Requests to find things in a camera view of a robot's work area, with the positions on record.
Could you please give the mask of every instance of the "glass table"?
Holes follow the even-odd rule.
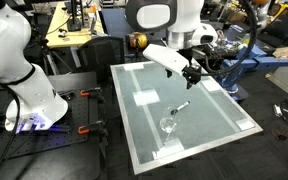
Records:
[[[262,131],[212,77],[187,90],[154,62],[111,71],[135,174]]]

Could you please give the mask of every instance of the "chair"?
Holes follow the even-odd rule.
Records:
[[[104,83],[111,78],[110,65],[124,64],[124,43],[122,38],[96,37],[77,50],[83,72],[95,71],[97,82]]]
[[[288,9],[285,9],[270,25],[268,25],[258,39],[275,48],[288,45]]]

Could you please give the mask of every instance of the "black floor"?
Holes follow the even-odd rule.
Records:
[[[74,66],[69,51],[64,51],[67,53],[64,58]],[[61,73],[67,72],[58,65]],[[267,80],[264,75],[252,72],[240,81],[249,93],[249,98],[241,106],[264,129],[263,132],[140,176],[134,176],[121,119],[109,121],[109,146],[106,149],[108,179],[288,180],[288,138],[278,141],[271,134],[273,129],[284,130],[285,126],[288,127],[288,123],[275,117],[272,109],[273,104],[288,99],[288,94]],[[117,102],[110,105],[109,92],[106,98],[108,111],[112,112],[112,117],[117,116]]]

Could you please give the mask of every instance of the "wooden table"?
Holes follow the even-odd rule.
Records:
[[[76,50],[78,46],[83,45],[87,41],[92,39],[92,35],[90,33],[90,27],[82,27],[81,31],[76,32],[67,32],[65,38],[58,37],[58,29],[65,29],[67,30],[67,19],[70,17],[69,14],[67,14],[62,8],[65,7],[64,2],[59,2],[56,6],[56,10],[53,15],[52,22],[48,28],[48,32],[46,35],[46,39],[49,41],[47,43],[47,46],[52,48],[64,48],[64,47],[70,47],[72,56],[75,62],[76,67],[80,67],[80,61],[78,59],[78,56],[76,54]],[[99,33],[103,33],[103,27],[102,23],[100,21],[99,15],[97,13],[97,22],[95,25],[95,30]],[[58,74],[58,70],[56,68],[56,65],[54,64],[51,55],[47,56],[47,59],[51,65],[51,68],[53,70],[54,74]]]

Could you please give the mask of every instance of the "marker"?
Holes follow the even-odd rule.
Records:
[[[180,111],[181,109],[183,109],[185,106],[187,106],[189,104],[190,104],[190,101],[187,101],[183,105],[180,105],[178,108],[171,111],[171,115],[176,114],[178,111]]]

